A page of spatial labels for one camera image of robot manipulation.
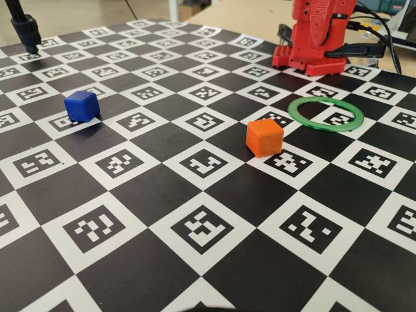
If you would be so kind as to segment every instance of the black cable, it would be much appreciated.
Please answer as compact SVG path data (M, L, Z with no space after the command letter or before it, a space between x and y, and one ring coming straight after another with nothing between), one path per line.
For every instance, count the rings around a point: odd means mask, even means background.
M133 11L133 9L130 6L129 0L125 0L125 3L127 4L127 6L129 7L130 12L132 13L132 15L134 16L135 20L137 20L137 16L135 14L135 11Z
M386 31L387 31L387 37L388 37L388 41L389 41L389 49L391 52L391 58L393 59L393 64L395 65L395 69L396 72L398 74L402 74L402 66L400 65L400 61L398 59L398 56L396 54L395 51L395 47L393 45L393 37L391 36L391 32L390 32L390 28L389 26L386 24L386 22L376 13L374 13L372 10L365 8L364 6L359 6L356 5L354 8L354 12L360 12L360 13L365 13L365 14L370 14L372 16L374 16L377 20L379 20L383 26L385 27Z

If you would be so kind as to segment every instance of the table surface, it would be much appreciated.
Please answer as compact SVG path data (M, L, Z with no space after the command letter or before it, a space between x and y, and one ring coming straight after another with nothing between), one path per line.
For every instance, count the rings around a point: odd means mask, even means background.
M0 310L411 311L416 79L270 67L274 44L139 20L0 58ZM64 96L101 115L70 122ZM348 133L287 114L302 96L361 109ZM343 124L328 103L304 116ZM280 154L246 124L273 118Z
M292 1L286 0L221 0L217 4L188 20L189 23L212 25L238 33L250 34L279 43L277 36L278 25L286 24L292 27ZM361 33L346 31L345 42L368 42ZM410 77L416 76L416 51L396 47L400 58L402 72ZM352 64L363 66L365 58L350 58ZM391 54L388 49L384 58L379 60L379 67L388 72L396 72Z

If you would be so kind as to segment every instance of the wooden table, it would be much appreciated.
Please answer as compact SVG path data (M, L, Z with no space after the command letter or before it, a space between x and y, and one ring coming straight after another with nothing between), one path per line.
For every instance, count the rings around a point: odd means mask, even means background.
M278 43L277 29L280 23L290 27L294 20L291 16L292 1L284 0L221 0L217 4L188 20L189 23L211 25L246 33ZM355 31L346 32L346 42L364 42L366 39ZM396 47L404 75L416 77L416 52ZM353 64L365 65L365 58L350 59ZM384 58L379 60L379 67L388 72L395 72L391 55L386 49Z

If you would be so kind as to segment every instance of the transparent green ring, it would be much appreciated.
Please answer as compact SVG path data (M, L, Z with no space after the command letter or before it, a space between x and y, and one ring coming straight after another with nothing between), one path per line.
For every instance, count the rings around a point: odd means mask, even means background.
M346 109L347 111L351 112L354 115L354 119L351 122L348 122L344 125L325 125L323 123L312 122L311 120L303 117L299 112L298 108L300 105L308 102L329 102ZM361 126L364 122L364 114L361 112L357 107L353 106L353 104L341 101L340 99L331 99L329 97L321 97L321 96L309 96L309 97L301 97L292 101L287 108L287 112L289 115L292 116L297 122L300 122L302 125L306 127L311 127L313 129L324 130L324 131L331 131L331 132L343 132L343 131L351 131L357 129Z

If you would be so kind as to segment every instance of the orange cube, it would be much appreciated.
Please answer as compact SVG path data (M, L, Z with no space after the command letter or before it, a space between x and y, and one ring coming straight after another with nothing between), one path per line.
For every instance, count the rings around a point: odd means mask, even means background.
M273 119L249 122L246 145L256 157L280 153L283 144L283 129Z

